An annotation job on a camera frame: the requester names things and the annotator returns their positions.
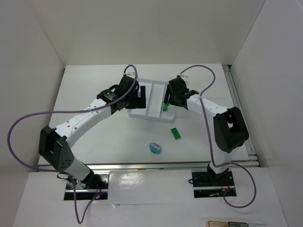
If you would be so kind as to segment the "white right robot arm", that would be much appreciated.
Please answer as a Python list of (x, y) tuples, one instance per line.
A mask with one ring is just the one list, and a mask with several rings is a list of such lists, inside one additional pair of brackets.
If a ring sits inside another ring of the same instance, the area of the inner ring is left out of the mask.
[(189, 90), (180, 76), (169, 81), (164, 103), (204, 117), (211, 155), (207, 176), (212, 182), (219, 181), (227, 174), (235, 151), (249, 138), (240, 109), (221, 106), (201, 97), (197, 91)]

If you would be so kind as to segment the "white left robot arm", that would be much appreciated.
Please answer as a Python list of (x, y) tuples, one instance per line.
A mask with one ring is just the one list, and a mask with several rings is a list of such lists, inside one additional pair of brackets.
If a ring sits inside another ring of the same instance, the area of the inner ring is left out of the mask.
[(129, 76), (123, 76), (118, 85), (101, 91), (83, 113), (65, 123), (40, 132), (38, 152), (56, 171), (67, 173), (85, 188), (94, 189), (101, 183), (87, 165), (79, 161), (71, 148), (86, 132), (100, 121), (122, 109), (146, 108), (146, 88)]

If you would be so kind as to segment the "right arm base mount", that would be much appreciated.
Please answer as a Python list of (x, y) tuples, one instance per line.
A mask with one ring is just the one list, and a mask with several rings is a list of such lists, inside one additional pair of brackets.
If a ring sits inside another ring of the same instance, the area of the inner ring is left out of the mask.
[(188, 183), (193, 186), (194, 198), (236, 197), (236, 189), (231, 171), (218, 180), (212, 182), (207, 172), (192, 172)]

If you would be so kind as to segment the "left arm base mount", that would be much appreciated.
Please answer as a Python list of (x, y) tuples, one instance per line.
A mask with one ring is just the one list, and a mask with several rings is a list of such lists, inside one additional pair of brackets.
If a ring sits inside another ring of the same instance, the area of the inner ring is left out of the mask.
[(89, 201), (92, 198), (95, 200), (108, 199), (109, 173), (95, 174), (94, 179), (89, 185), (86, 185), (75, 178), (72, 180), (70, 176), (64, 174), (57, 174), (57, 178), (66, 181), (64, 192), (65, 201), (74, 200), (74, 189), (76, 200), (78, 201)]

